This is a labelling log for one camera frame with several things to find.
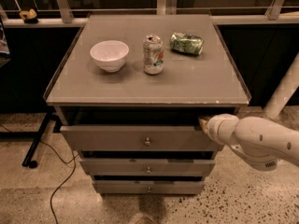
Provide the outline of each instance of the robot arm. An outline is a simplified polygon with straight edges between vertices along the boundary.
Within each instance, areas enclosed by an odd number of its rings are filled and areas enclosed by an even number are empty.
[[[278,159],[299,167],[299,132],[273,121],[232,115],[218,115],[206,125],[207,135],[227,145],[251,167],[260,171],[276,169]]]

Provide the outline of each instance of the silver can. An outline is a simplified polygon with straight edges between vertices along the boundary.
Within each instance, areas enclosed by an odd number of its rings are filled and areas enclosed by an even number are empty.
[[[151,75],[163,71],[164,42],[154,34],[147,35],[143,41],[144,71]]]

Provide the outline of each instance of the bowl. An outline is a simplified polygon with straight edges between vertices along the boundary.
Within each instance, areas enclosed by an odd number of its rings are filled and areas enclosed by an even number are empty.
[[[101,69],[117,72],[127,61],[129,47],[121,41],[108,40],[95,44],[90,53]]]

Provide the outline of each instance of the concrete floor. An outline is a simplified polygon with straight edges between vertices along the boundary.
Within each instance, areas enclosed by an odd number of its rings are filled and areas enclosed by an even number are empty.
[[[238,116],[264,117],[260,107],[241,109]],[[3,114],[0,124],[11,131],[36,131],[41,114]],[[285,107],[276,122],[299,131],[299,107]],[[42,141],[64,160],[71,151],[51,122]],[[40,144],[35,169],[22,167],[31,142],[0,142],[0,223],[55,223],[50,196],[71,174]],[[299,168],[279,161],[275,171],[255,171],[225,147],[206,186],[196,196],[105,195],[96,193],[78,159],[72,177],[53,198],[58,223],[299,223]]]

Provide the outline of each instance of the drawer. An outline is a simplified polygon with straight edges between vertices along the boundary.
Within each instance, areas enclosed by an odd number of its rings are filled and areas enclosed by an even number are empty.
[[[74,150],[217,150],[217,145],[193,126],[63,126]]]
[[[93,183],[99,193],[121,194],[199,194],[205,183],[188,181],[96,181]]]
[[[207,176],[211,160],[90,159],[80,161],[87,175]]]

